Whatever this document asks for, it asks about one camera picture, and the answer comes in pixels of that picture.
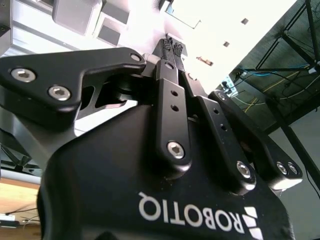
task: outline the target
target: blue cable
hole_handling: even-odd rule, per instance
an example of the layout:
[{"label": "blue cable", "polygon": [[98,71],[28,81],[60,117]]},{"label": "blue cable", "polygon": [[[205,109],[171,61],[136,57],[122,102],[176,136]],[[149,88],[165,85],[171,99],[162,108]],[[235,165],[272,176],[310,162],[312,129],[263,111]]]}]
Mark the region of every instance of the blue cable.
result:
[{"label": "blue cable", "polygon": [[[290,66],[289,68],[303,68],[305,66],[308,66],[309,64],[303,64],[303,65],[298,65],[298,66]],[[269,76],[272,73],[275,74],[277,73],[277,71],[273,71],[272,73],[254,73],[252,71],[246,71],[245,69],[243,69],[242,67],[240,67],[240,69],[242,69],[243,71],[245,71],[246,73],[250,73],[254,76],[258,76],[258,77],[265,77],[265,76]]]}]

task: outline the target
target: cable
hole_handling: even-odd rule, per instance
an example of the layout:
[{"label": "cable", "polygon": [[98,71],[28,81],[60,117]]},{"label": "cable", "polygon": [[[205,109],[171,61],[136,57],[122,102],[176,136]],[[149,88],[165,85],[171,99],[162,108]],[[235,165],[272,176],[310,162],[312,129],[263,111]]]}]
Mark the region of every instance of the cable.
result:
[{"label": "cable", "polygon": [[32,240],[40,240],[40,239],[41,239],[41,237],[30,238],[30,236],[29,236],[29,237],[25,236],[25,228],[26,228],[26,225],[29,225],[30,222],[31,222],[33,219],[37,218],[37,217],[39,217],[39,215],[33,216],[33,217],[29,218],[29,220],[26,221],[26,223],[23,225],[23,227],[22,227],[22,236],[23,236],[24,239],[32,239]]},{"label": "cable", "polygon": [[[242,101],[241,99],[239,99],[238,97],[234,96],[233,98],[237,99],[239,102],[245,104],[245,105],[250,105],[250,103],[248,102],[245,102],[245,101]],[[266,104],[265,102],[262,102],[262,103],[256,103],[255,105],[264,105]]]},{"label": "cable", "polygon": [[[296,71],[296,72],[290,74],[289,76],[287,76],[286,78],[290,78],[290,77],[292,77],[293,75],[298,74],[299,72],[300,72],[300,71]],[[277,86],[278,84],[282,83],[284,80],[286,80],[286,79],[285,79],[285,78],[282,78],[281,80],[279,80],[279,81],[277,81],[276,83],[272,84],[272,85],[269,86],[267,89],[265,89],[265,90],[263,91],[263,93],[265,93],[266,91],[274,88],[274,87]],[[252,107],[252,105],[255,103],[256,100],[257,100],[257,98],[255,97],[255,98],[253,99],[253,101],[249,104],[249,106],[246,108],[246,110],[244,111],[245,113],[248,112],[248,110]]]},{"label": "cable", "polygon": [[[320,75],[317,76],[317,77],[316,77],[311,83],[309,83],[309,85],[306,86],[305,88],[306,88],[306,89],[309,88],[309,87],[310,87],[316,80],[318,80],[319,78],[320,78]],[[280,98],[280,100],[285,100],[285,99],[293,98],[293,97],[295,97],[295,96],[303,93],[304,91],[305,91],[305,90],[301,90],[301,91],[299,91],[299,92],[297,92],[297,93],[294,93],[294,94],[292,94],[292,95],[290,95],[290,96],[288,96],[288,97],[282,97],[282,98]],[[240,100],[239,98],[237,98],[236,96],[234,96],[233,98],[237,99],[238,101],[240,101],[241,103],[243,103],[243,104],[245,104],[245,105],[248,105],[248,106],[251,105],[251,103],[242,101],[242,100]],[[264,104],[266,104],[266,103],[265,103],[265,102],[256,103],[256,105],[264,105]]]},{"label": "cable", "polygon": [[18,210],[16,210],[16,211],[7,212],[7,213],[5,213],[5,215],[8,216],[8,215],[10,215],[10,214],[15,214],[15,213],[24,213],[24,212],[36,210],[37,208],[35,207],[35,208],[27,209],[27,210],[20,210],[20,209],[18,209]]},{"label": "cable", "polygon": [[289,81],[290,83],[292,83],[292,84],[294,84],[294,85],[296,85],[296,86],[298,86],[298,87],[306,90],[305,87],[303,87],[302,85],[300,85],[300,84],[298,84],[298,83],[296,83],[296,82],[294,82],[294,81],[291,81],[291,80],[290,80],[289,78],[287,78],[286,76],[282,76],[281,74],[278,74],[278,73],[275,73],[275,72],[268,72],[268,73],[273,74],[273,75],[276,75],[276,76],[279,76],[279,77],[281,77],[281,78]]}]

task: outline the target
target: yellow cable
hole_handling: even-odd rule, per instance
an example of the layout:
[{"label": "yellow cable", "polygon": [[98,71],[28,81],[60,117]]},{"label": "yellow cable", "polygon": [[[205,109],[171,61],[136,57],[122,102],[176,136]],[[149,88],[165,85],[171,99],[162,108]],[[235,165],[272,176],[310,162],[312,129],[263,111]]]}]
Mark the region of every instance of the yellow cable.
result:
[{"label": "yellow cable", "polygon": [[[299,73],[300,71],[296,71],[288,76],[286,76],[286,78],[290,78],[292,77],[293,75],[296,75],[297,73]],[[278,84],[282,83],[284,80],[286,80],[285,78],[281,78],[279,81],[277,81],[275,84],[272,84],[271,86],[269,86],[268,88],[266,88],[265,90],[263,90],[263,93],[265,93],[266,91],[272,89],[273,87],[277,86]],[[244,112],[248,112],[249,108],[251,108],[253,106],[253,104],[256,102],[257,98],[255,97],[253,99],[253,101],[251,102],[251,104],[244,110]]]}]

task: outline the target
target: black metal bracket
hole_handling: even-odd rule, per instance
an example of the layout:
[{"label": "black metal bracket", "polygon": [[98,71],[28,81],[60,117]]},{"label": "black metal bracket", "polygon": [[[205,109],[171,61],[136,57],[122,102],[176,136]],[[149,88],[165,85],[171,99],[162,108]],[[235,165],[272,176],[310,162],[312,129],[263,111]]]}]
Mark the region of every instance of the black metal bracket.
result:
[{"label": "black metal bracket", "polygon": [[178,85],[178,70],[169,61],[156,65],[158,101],[155,150],[167,179],[181,177],[191,166],[186,96]]},{"label": "black metal bracket", "polygon": [[[139,53],[125,47],[4,57],[0,59],[0,106],[49,129],[67,129],[80,110],[86,111],[80,111],[84,117],[105,107],[99,96],[108,97],[103,86],[111,79],[116,82],[120,75],[139,74],[145,66]],[[35,79],[18,80],[13,71],[21,68],[32,71]],[[69,99],[50,96],[49,89],[54,86],[69,91]],[[81,109],[82,89],[91,86],[88,104]]]},{"label": "black metal bracket", "polygon": [[188,105],[192,106],[192,114],[204,120],[213,138],[210,141],[211,144],[218,146],[217,156],[221,156],[222,160],[217,163],[217,167],[228,179],[223,185],[237,195],[244,195],[253,190],[256,186],[256,176],[253,171],[247,176],[241,175],[237,169],[237,165],[244,165],[248,168],[250,164],[220,105],[206,97],[200,82],[190,77],[189,73],[181,74],[181,83],[185,86]]},{"label": "black metal bracket", "polygon": [[12,0],[0,1],[0,57],[13,43]]},{"label": "black metal bracket", "polygon": [[[209,98],[220,104],[235,136],[242,143],[241,146],[247,157],[253,162],[255,170],[271,189],[286,189],[302,181],[302,171],[299,166],[231,98],[220,90],[213,91]],[[279,165],[283,166],[286,171],[281,172]]]},{"label": "black metal bracket", "polygon": [[304,164],[306,170],[310,173],[310,176],[312,177],[317,188],[320,190],[320,170],[318,169],[317,165],[310,157],[307,150],[300,142],[299,138],[297,137],[293,129],[290,126],[288,126],[288,123],[286,122],[285,118],[283,117],[277,106],[269,101],[267,101],[266,104],[269,110],[271,111],[272,115],[274,116],[275,120],[279,123],[282,131],[291,143],[293,149],[295,150],[300,160]]}]

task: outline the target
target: black metal beam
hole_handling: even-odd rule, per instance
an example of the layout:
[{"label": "black metal beam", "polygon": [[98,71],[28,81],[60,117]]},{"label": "black metal beam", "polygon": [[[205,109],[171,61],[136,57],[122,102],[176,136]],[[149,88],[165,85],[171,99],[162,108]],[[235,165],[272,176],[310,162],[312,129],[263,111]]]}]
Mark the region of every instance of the black metal beam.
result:
[{"label": "black metal beam", "polygon": [[297,54],[300,55],[308,64],[313,65],[315,60],[310,57],[305,51],[300,48],[287,34],[282,35],[282,39],[293,49],[296,51]]},{"label": "black metal beam", "polygon": [[259,61],[259,63],[256,65],[256,69],[261,68],[261,66],[265,63],[265,61],[267,60],[267,58],[272,54],[272,52],[275,50],[275,48],[278,46],[279,44],[279,40],[276,39],[271,47],[268,49],[268,51],[265,53],[265,55],[261,58],[261,60]]},{"label": "black metal beam", "polygon": [[310,155],[308,154],[303,144],[300,142],[295,132],[292,130],[291,127],[288,126],[288,123],[286,122],[285,118],[283,117],[277,106],[274,105],[272,102],[268,101],[266,102],[266,104],[276,121],[279,123],[282,131],[291,143],[293,149],[295,150],[300,160],[304,164],[306,170],[309,172],[317,188],[320,190],[320,170],[318,169],[317,165],[310,157]]},{"label": "black metal beam", "polygon": [[291,20],[285,26],[284,31],[288,31],[296,23],[296,21],[300,18],[300,16],[304,13],[305,10],[306,10],[306,3],[304,2],[301,5],[301,7],[298,9],[298,11],[295,13],[293,18],[291,18]]},{"label": "black metal beam", "polygon": [[314,51],[314,56],[316,61],[319,61],[319,47],[318,47],[318,41],[317,41],[317,34],[316,34],[316,29],[315,29],[315,22],[312,14],[312,9],[311,9],[311,3],[310,0],[305,0],[305,5],[306,5],[306,12],[308,15],[308,21],[309,21],[309,27],[310,27],[310,34],[311,34],[311,40],[312,40],[312,46],[313,46],[313,51]]},{"label": "black metal beam", "polygon": [[263,72],[302,72],[302,71],[308,71],[309,68],[303,68],[303,67],[291,67],[291,68],[236,68],[233,72],[241,72],[241,71],[246,71],[246,72],[257,72],[257,73],[263,73]]}]

